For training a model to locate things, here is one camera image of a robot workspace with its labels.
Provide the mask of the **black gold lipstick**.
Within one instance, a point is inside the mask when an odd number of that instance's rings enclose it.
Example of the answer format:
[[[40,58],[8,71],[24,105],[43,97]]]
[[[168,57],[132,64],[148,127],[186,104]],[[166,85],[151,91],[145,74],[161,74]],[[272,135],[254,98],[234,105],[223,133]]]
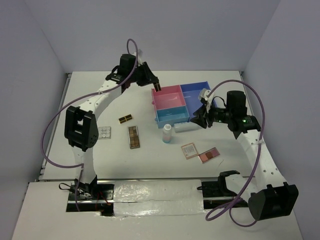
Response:
[[[159,82],[154,83],[153,86],[156,92],[159,92],[162,90]]]
[[[120,124],[123,124],[123,123],[128,122],[128,121],[130,121],[132,119],[133,119],[133,116],[131,114],[128,114],[128,115],[125,115],[123,117],[120,117],[118,119],[118,121],[119,121]]]

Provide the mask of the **silver white pan palette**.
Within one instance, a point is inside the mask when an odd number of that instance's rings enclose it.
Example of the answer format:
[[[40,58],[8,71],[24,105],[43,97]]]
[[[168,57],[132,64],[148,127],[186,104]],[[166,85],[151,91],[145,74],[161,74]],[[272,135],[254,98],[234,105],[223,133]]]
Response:
[[[110,126],[101,126],[98,127],[98,139],[105,140],[111,138],[111,127]]]

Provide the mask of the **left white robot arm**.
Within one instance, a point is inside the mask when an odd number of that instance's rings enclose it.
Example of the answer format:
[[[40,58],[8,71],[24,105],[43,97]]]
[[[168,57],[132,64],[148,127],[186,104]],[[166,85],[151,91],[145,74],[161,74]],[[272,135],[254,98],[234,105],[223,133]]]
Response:
[[[93,159],[93,147],[99,138],[97,120],[109,104],[132,83],[140,87],[152,84],[157,92],[161,90],[159,79],[148,64],[127,53],[120,57],[119,65],[106,76],[97,95],[77,107],[69,106],[66,110],[64,137],[72,148],[75,163],[84,165],[74,183],[86,199],[93,199],[98,194],[98,177]]]

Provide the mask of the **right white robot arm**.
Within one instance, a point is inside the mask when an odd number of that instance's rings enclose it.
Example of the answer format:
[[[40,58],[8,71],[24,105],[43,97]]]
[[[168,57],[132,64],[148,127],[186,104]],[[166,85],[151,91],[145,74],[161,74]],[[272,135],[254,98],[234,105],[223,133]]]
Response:
[[[214,105],[215,96],[203,89],[199,96],[201,107],[191,119],[202,128],[213,123],[226,124],[242,146],[252,167],[248,178],[237,170],[221,172],[217,189],[221,195],[234,194],[232,201],[220,206],[230,212],[241,201],[247,203],[249,212],[257,221],[289,216],[299,195],[294,184],[288,184],[278,170],[263,139],[263,128],[253,115],[248,114],[246,95],[239,90],[227,92],[223,108]]]

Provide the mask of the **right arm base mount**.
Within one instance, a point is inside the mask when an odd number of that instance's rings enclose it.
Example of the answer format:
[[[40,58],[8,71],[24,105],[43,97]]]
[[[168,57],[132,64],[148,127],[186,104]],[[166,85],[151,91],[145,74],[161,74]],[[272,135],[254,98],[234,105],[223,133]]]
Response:
[[[236,170],[223,171],[216,180],[203,181],[197,190],[202,192],[204,209],[211,210],[233,201],[246,182]]]

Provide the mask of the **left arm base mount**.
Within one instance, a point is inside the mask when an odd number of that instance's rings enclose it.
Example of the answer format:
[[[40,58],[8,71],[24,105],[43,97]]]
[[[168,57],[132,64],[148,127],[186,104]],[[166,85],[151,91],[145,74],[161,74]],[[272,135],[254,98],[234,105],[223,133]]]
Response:
[[[114,216],[114,184],[96,184],[88,192],[76,184],[60,183],[59,190],[68,192],[66,212],[96,212],[104,217]]]

